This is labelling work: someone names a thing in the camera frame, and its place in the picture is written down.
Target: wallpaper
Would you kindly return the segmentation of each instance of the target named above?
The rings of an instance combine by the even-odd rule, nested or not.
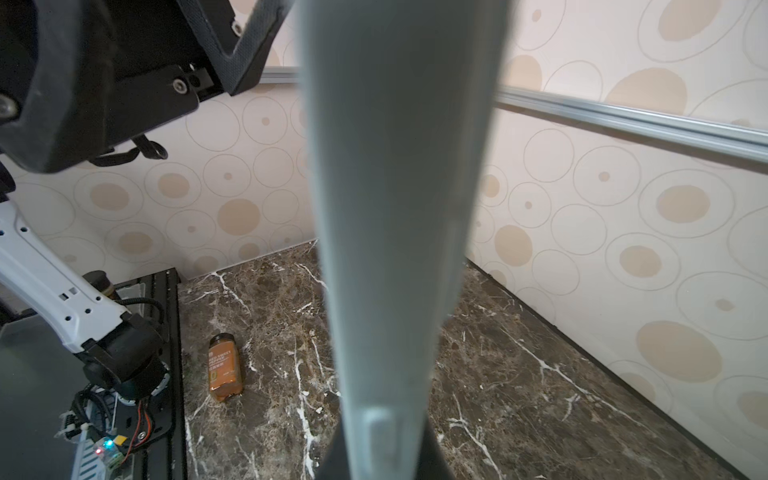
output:
[[[150,132],[165,161],[39,175],[0,160],[10,197],[78,273],[120,282],[175,266],[190,278],[314,238],[305,122],[298,90],[264,85]]]
[[[768,129],[768,2],[523,0],[502,83]],[[497,110],[468,257],[768,478],[768,177]]]
[[[521,0],[502,83],[768,129],[766,0]]]

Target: metal rail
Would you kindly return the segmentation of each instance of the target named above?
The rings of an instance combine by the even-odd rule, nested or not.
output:
[[[296,67],[267,67],[261,82],[297,83],[297,72]],[[505,86],[499,86],[495,100],[507,106],[768,164],[766,131]]]

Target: black metal frame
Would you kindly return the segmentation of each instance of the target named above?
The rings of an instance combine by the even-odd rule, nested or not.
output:
[[[150,296],[165,306],[165,321],[161,326],[161,335],[167,336],[168,342],[160,351],[161,360],[170,371],[170,381],[165,390],[150,400],[149,411],[154,418],[153,433],[134,456],[133,461],[125,462],[125,468],[132,468],[133,478],[168,478],[186,480],[187,478],[187,441],[184,430],[184,387],[181,373],[181,339],[179,330],[179,309],[177,284],[179,276],[175,269],[143,276],[135,280],[116,285],[116,289],[143,283]],[[145,310],[144,316],[159,320],[155,308]],[[135,406],[118,403],[115,425],[118,433],[129,439],[134,434],[137,418]]]
[[[229,2],[177,1],[224,90],[235,95],[256,86],[293,0],[259,0],[240,36]]]

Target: brown marble surface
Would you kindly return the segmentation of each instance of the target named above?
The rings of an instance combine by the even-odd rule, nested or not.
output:
[[[179,303],[190,478],[312,478],[339,420],[314,243],[193,279]],[[245,382],[223,403],[207,394],[219,332]],[[457,479],[733,477],[471,267],[429,417]]]

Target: spice jar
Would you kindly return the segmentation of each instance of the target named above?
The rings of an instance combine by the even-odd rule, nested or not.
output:
[[[208,385],[210,394],[217,402],[243,391],[240,357],[237,355],[235,337],[231,333],[219,333],[210,339]]]

